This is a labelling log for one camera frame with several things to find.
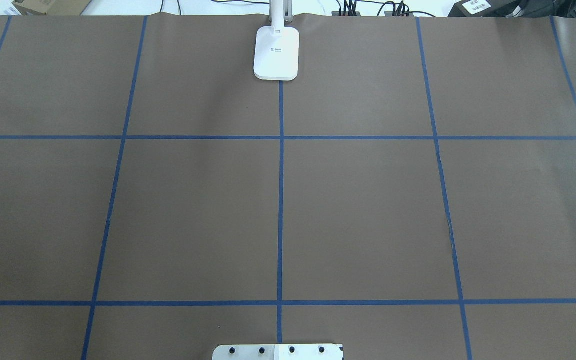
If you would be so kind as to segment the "black device with label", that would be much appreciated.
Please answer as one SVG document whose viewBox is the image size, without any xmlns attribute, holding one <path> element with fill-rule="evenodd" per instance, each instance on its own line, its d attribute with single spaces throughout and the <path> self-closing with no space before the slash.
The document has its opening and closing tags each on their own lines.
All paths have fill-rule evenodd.
<svg viewBox="0 0 576 360">
<path fill-rule="evenodd" d="M 522 0 L 460 0 L 448 18 L 512 18 L 522 12 Z"/>
</svg>

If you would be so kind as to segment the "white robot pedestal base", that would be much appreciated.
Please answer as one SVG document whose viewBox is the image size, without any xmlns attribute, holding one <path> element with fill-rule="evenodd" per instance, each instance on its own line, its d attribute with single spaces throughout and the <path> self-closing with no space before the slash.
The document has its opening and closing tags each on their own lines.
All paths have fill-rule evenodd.
<svg viewBox="0 0 576 360">
<path fill-rule="evenodd" d="M 213 360 L 343 360 L 342 344 L 224 344 L 217 346 Z"/>
</svg>

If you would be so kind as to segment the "brown cardboard box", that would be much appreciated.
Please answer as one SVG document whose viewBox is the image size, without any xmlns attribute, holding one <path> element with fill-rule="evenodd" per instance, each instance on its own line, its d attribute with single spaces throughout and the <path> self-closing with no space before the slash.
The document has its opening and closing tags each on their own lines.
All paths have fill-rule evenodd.
<svg viewBox="0 0 576 360">
<path fill-rule="evenodd" d="M 12 0 L 23 16 L 80 16 L 91 0 Z"/>
</svg>

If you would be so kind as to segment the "black power strip right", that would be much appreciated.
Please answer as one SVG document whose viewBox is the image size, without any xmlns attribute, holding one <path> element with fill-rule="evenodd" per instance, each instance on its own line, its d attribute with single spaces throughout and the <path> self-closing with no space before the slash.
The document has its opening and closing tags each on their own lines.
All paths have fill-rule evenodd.
<svg viewBox="0 0 576 360">
<path fill-rule="evenodd" d="M 391 10 L 384 10 L 385 7 L 391 6 Z M 404 0 L 393 1 L 389 0 L 382 4 L 379 8 L 378 15 L 384 14 L 386 17 L 391 18 L 409 18 L 413 16 L 414 12 Z"/>
</svg>

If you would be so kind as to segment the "black power strip left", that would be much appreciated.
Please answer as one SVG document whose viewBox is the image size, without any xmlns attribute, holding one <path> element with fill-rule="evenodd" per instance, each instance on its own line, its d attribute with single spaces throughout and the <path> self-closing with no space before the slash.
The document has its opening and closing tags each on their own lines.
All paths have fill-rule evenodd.
<svg viewBox="0 0 576 360">
<path fill-rule="evenodd" d="M 334 17 L 355 18 L 361 16 L 358 10 L 359 0 L 336 0 L 338 9 L 333 10 L 331 15 Z"/>
</svg>

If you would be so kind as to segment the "brown paper table cover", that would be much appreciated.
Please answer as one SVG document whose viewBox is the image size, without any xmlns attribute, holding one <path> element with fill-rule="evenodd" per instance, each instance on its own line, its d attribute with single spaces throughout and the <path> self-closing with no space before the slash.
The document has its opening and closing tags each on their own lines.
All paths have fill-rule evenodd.
<svg viewBox="0 0 576 360">
<path fill-rule="evenodd" d="M 576 19 L 0 16 L 0 360 L 576 360 Z"/>
</svg>

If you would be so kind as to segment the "black power strip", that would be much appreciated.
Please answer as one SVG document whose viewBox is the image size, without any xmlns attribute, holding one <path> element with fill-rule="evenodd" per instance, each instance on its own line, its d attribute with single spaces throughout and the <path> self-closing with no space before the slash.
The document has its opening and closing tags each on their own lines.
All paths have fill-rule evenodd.
<svg viewBox="0 0 576 360">
<path fill-rule="evenodd" d="M 334 17 L 355 18 L 361 16 L 358 10 L 359 0 L 336 0 L 338 9 L 333 10 L 331 15 Z"/>
<path fill-rule="evenodd" d="M 391 10 L 384 10 L 385 7 L 391 6 Z M 414 12 L 404 0 L 393 1 L 389 0 L 382 4 L 379 8 L 378 15 L 384 14 L 386 17 L 391 18 L 409 18 L 413 16 Z"/>
</svg>

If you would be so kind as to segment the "white desk lamp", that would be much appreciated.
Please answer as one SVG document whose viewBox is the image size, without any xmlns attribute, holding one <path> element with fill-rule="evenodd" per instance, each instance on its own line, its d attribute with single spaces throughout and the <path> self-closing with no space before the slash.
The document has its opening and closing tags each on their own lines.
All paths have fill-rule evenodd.
<svg viewBox="0 0 576 360">
<path fill-rule="evenodd" d="M 269 25 L 256 32 L 253 73 L 259 80 L 293 81 L 298 76 L 300 33 L 290 27 L 292 0 L 271 0 Z"/>
</svg>

